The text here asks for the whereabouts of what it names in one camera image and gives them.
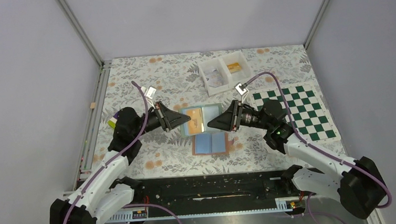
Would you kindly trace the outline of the white VIP credit card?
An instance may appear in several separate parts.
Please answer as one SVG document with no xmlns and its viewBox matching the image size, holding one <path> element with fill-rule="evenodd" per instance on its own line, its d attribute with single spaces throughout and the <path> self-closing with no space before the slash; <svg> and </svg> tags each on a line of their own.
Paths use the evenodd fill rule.
<svg viewBox="0 0 396 224">
<path fill-rule="evenodd" d="M 205 79 L 207 85 L 212 88 L 218 88 L 224 85 L 223 77 L 218 70 L 206 74 Z"/>
</svg>

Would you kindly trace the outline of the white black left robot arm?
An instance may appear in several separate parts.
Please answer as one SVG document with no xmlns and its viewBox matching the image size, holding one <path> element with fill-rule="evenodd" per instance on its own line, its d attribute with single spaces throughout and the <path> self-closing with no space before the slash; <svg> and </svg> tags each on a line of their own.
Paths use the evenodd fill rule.
<svg viewBox="0 0 396 224">
<path fill-rule="evenodd" d="M 171 131 L 191 120 L 160 101 L 141 116 L 134 108 L 126 107 L 116 117 L 106 159 L 67 199 L 56 199 L 51 204 L 49 224 L 105 224 L 122 207 L 145 203 L 142 182 L 122 176 L 140 151 L 139 138 L 157 128 Z"/>
</svg>

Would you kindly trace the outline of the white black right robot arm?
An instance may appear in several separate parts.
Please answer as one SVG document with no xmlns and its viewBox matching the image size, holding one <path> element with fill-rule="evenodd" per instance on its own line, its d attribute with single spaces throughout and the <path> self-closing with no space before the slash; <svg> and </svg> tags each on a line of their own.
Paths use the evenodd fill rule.
<svg viewBox="0 0 396 224">
<path fill-rule="evenodd" d="M 341 156 L 325 147 L 314 145 L 292 123 L 287 102 L 269 100 L 261 110 L 233 100 L 229 108 L 207 123 L 223 131 L 237 131 L 240 126 L 263 129 L 269 151 L 299 158 L 315 171 L 299 165 L 289 167 L 281 176 L 283 192 L 295 196 L 300 191 L 328 197 L 353 216 L 367 219 L 379 208 L 392 203 L 392 197 L 381 174 L 370 158 Z"/>
</svg>

